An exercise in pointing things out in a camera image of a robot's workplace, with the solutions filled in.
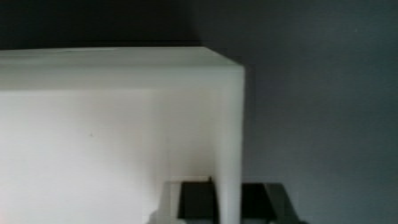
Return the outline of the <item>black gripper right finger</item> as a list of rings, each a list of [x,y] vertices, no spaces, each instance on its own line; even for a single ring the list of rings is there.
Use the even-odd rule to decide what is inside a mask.
[[[241,185],[241,224],[305,224],[280,183]]]

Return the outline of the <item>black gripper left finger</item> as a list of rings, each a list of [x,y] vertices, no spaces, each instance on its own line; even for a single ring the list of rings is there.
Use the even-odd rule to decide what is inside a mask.
[[[214,224],[214,184],[211,181],[163,184],[154,224]]]

